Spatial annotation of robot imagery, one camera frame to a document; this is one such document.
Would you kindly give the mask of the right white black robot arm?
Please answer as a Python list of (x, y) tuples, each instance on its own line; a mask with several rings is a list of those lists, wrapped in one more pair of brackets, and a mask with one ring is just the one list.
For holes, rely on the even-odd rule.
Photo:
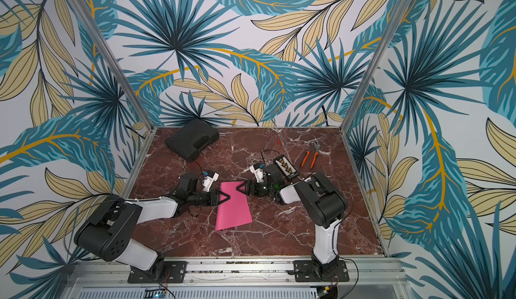
[(322, 172), (286, 183), (278, 170), (258, 168), (255, 171), (258, 173), (255, 179), (239, 183), (236, 190), (245, 195), (269, 196), (281, 204), (301, 202), (315, 225), (314, 268), (320, 276), (336, 270), (338, 230), (347, 209), (342, 192)]

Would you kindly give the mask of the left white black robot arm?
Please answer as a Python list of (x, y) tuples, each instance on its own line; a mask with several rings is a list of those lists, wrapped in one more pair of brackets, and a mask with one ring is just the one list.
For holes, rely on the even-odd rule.
[(106, 198), (76, 232), (75, 245), (106, 262), (116, 261), (157, 279), (163, 274), (163, 257), (135, 241), (134, 230), (144, 222), (179, 217), (191, 206), (216, 207), (231, 199), (218, 189), (198, 191), (198, 180), (198, 175), (187, 173), (158, 198)]

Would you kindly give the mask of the pink square paper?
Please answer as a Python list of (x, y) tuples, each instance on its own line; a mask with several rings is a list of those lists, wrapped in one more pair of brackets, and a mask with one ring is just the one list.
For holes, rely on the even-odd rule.
[(236, 186), (243, 181), (223, 182), (220, 190), (231, 196), (231, 200), (218, 206), (216, 230), (231, 229), (253, 222), (247, 196), (236, 191)]

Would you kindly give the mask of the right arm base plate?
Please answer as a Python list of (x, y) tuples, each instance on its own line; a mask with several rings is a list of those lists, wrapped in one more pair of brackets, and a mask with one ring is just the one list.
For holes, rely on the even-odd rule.
[(333, 260), (321, 265), (315, 260), (296, 260), (294, 277), (296, 282), (348, 282), (350, 280), (347, 266), (343, 260)]

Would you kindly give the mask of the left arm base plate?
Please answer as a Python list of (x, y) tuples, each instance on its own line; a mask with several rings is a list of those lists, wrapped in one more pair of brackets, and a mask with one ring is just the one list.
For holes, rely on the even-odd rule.
[(130, 267), (129, 284), (182, 284), (187, 261), (160, 261), (149, 270)]

